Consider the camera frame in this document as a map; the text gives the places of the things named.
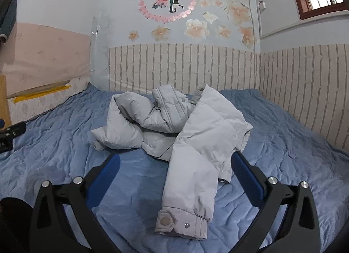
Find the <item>light grey puffer jacket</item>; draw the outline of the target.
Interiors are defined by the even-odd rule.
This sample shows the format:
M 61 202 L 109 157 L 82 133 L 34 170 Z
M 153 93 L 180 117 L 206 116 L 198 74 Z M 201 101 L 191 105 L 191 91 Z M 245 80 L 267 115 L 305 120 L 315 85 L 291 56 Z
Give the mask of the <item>light grey puffer jacket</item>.
M 156 231 L 206 239 L 218 182 L 231 181 L 231 155 L 245 149 L 253 126 L 209 86 L 198 88 L 191 98 L 171 84 L 153 89 L 152 95 L 112 96 L 106 124 L 92 131 L 95 146 L 141 148 L 167 161 Z

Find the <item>orange wooden board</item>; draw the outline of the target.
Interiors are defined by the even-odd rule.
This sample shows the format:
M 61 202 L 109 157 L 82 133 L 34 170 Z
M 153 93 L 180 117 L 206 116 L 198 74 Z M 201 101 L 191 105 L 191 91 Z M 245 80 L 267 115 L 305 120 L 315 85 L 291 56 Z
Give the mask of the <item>orange wooden board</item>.
M 5 75 L 0 75 L 0 116 L 4 121 L 4 128 L 12 125 L 7 100 L 7 79 Z

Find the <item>yellow tape strip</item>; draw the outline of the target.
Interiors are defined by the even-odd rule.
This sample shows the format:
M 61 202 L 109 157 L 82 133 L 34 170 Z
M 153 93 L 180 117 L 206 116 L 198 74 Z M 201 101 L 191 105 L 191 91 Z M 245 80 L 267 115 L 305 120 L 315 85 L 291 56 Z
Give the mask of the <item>yellow tape strip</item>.
M 56 93 L 56 92 L 60 92 L 60 91 L 63 91 L 63 90 L 67 90 L 67 89 L 70 89 L 70 88 L 71 88 L 71 85 L 66 85 L 66 86 L 59 86 L 59 87 L 56 87 L 56 88 L 51 88 L 51 89 L 48 89 L 48 90 L 45 90 L 45 91 L 42 91 L 42 92 L 33 92 L 33 93 L 29 93 L 27 95 L 17 96 L 13 100 L 13 102 L 14 103 L 18 103 L 18 102 L 22 102 L 22 101 L 25 101 L 25 100 L 35 99 L 35 98 L 46 96 L 46 95 L 49 95 L 49 94 L 52 94 L 52 93 Z

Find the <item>blue quilted bed cover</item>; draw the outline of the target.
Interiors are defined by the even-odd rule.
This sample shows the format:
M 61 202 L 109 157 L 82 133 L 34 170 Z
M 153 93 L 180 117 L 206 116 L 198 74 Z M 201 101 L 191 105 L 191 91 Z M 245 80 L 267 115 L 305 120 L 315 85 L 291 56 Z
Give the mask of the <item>blue quilted bed cover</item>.
M 307 181 L 319 217 L 321 248 L 327 249 L 348 220 L 348 154 L 305 128 L 259 91 L 224 90 L 253 129 L 244 149 L 250 164 L 284 184 Z M 104 162 L 91 131 L 105 124 L 112 93 L 89 86 L 29 121 L 14 149 L 1 155 L 1 197 L 34 205 L 41 183 L 65 184 Z M 157 213 L 167 163 L 142 149 L 120 152 L 121 168 L 93 213 L 123 252 L 228 252 L 251 224 L 253 207 L 237 179 L 221 183 L 214 217 L 203 241 L 159 235 Z

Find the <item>dark green hanging garment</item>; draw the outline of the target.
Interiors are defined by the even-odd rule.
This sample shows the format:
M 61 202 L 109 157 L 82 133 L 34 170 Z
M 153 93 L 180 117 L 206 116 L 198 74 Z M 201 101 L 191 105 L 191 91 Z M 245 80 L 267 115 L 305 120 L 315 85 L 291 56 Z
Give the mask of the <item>dark green hanging garment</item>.
M 1 44 L 6 43 L 17 19 L 17 0 L 10 0 L 1 9 Z

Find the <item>clear plastic sheet on wall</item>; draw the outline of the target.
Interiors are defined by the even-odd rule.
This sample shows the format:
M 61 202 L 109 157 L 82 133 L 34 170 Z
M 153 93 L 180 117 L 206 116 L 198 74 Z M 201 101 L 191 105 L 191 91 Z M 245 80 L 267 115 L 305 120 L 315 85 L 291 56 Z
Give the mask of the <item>clear plastic sheet on wall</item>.
M 104 91 L 109 91 L 109 24 L 109 16 L 100 13 L 98 17 L 93 18 L 91 29 L 91 83 Z

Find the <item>pink heart wall sticker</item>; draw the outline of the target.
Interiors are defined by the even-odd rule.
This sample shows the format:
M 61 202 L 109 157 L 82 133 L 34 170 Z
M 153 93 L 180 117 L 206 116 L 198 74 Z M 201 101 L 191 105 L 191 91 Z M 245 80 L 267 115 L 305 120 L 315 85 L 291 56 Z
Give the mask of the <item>pink heart wall sticker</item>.
M 146 19 L 164 24 L 188 17 L 198 0 L 138 0 L 139 11 Z

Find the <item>white wall socket box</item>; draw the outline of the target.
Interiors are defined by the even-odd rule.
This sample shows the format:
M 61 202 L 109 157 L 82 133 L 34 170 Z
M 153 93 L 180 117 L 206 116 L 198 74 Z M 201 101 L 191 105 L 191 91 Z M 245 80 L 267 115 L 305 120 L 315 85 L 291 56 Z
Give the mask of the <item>white wall socket box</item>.
M 263 13 L 266 10 L 266 3 L 264 1 L 259 1 L 258 9 L 260 13 Z

